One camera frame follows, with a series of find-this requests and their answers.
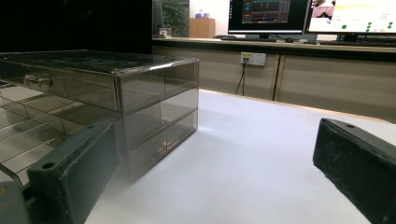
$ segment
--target screw hole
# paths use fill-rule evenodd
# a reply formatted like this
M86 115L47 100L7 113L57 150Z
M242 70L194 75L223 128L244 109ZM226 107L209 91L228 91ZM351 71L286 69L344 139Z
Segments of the screw hole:
M51 168L51 167L54 166L54 165L55 165L55 163L53 163L53 162L48 162L48 163L44 164L41 168L43 168L43 169L49 169L49 168Z

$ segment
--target keyboard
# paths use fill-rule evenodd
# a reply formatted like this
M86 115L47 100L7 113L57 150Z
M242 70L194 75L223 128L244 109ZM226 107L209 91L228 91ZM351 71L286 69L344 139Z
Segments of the keyboard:
M340 40L317 40L308 41L305 44L313 45L332 45L332 46L356 46L356 47L378 47L378 48L396 48L396 43L391 42L367 42L367 41L340 41Z
M246 38L246 37L222 37L221 40L230 40L230 41L250 41L250 42L276 42L276 39L270 38Z

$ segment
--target green plant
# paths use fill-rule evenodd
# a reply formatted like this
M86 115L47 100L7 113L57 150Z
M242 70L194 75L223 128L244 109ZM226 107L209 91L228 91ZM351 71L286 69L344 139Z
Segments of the green plant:
M185 10L182 5L173 0L163 2L163 25L166 28L172 28L172 34L186 34Z

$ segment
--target wall socket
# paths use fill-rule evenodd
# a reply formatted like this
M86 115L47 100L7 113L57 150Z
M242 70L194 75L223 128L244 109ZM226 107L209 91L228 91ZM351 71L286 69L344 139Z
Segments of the wall socket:
M240 63L264 66L265 56L265 53L241 52Z

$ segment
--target transparent plastic drawer organizer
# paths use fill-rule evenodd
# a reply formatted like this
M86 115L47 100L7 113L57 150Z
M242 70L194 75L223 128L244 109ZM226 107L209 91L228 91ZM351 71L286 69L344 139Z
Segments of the transparent plastic drawer organizer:
M96 50L0 54L0 162L26 169L81 128L114 119L135 181L195 132L199 61Z

